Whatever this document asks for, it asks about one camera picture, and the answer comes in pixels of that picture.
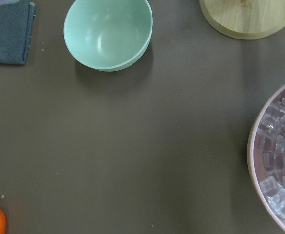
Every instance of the blue cloth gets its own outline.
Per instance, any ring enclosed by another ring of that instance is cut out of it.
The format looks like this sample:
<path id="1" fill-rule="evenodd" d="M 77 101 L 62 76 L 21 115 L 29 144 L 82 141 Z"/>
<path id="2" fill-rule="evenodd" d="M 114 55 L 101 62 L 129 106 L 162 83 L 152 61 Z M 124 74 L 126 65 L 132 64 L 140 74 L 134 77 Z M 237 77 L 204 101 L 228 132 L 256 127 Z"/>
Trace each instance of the blue cloth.
<path id="1" fill-rule="evenodd" d="M 0 63 L 26 63 L 34 12 L 29 0 L 0 0 Z"/>

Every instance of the empty bowl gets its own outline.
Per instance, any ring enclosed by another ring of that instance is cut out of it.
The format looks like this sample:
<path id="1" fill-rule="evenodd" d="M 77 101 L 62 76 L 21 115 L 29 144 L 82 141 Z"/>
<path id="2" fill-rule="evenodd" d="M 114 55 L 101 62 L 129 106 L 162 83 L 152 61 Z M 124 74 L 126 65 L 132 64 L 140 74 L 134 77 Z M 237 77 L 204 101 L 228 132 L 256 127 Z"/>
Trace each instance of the empty bowl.
<path id="1" fill-rule="evenodd" d="M 285 218 L 281 217 L 285 213 L 285 196 L 280 199 L 281 194 L 285 195 L 284 146 L 285 85 L 272 95 L 260 111 L 252 126 L 247 148 L 248 168 L 257 194 L 274 221 L 285 231 Z M 278 186 L 265 189 L 264 183 L 267 185 L 268 181 L 271 185 L 272 180 L 277 181 Z"/>
<path id="2" fill-rule="evenodd" d="M 77 61 L 100 71 L 118 71 L 143 55 L 152 26 L 147 0 L 76 0 L 63 33 Z"/>

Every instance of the gray table surface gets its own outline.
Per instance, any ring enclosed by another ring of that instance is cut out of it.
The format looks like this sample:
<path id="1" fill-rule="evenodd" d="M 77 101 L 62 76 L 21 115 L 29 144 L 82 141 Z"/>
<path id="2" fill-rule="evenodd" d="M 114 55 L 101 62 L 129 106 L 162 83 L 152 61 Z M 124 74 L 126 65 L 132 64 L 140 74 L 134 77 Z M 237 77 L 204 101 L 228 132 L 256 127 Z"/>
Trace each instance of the gray table surface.
<path id="1" fill-rule="evenodd" d="M 8 234 L 281 234 L 247 168 L 251 126 L 285 84 L 285 28 L 242 41 L 196 0 L 150 0 L 149 47 L 99 72 L 63 39 L 73 0 L 35 0 L 28 62 L 0 65 Z"/>

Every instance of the folded napkin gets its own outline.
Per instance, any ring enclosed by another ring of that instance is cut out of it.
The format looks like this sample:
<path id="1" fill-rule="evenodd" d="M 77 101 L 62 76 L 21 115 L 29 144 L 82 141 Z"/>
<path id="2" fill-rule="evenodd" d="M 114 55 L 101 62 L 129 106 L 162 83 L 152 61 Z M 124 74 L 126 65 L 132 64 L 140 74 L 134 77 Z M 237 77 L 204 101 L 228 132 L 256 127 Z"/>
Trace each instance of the folded napkin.
<path id="1" fill-rule="evenodd" d="M 0 63 L 26 63 L 34 11 L 29 0 L 0 0 Z"/>

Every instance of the round wooden cutting board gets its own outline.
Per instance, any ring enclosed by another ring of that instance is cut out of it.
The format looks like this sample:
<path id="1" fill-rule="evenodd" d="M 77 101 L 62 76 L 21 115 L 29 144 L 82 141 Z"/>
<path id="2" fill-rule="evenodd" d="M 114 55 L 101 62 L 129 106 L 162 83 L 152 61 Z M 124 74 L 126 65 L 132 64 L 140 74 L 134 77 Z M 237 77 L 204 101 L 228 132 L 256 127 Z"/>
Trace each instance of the round wooden cutting board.
<path id="1" fill-rule="evenodd" d="M 200 0 L 208 23 L 236 39 L 260 39 L 285 26 L 285 0 Z"/>

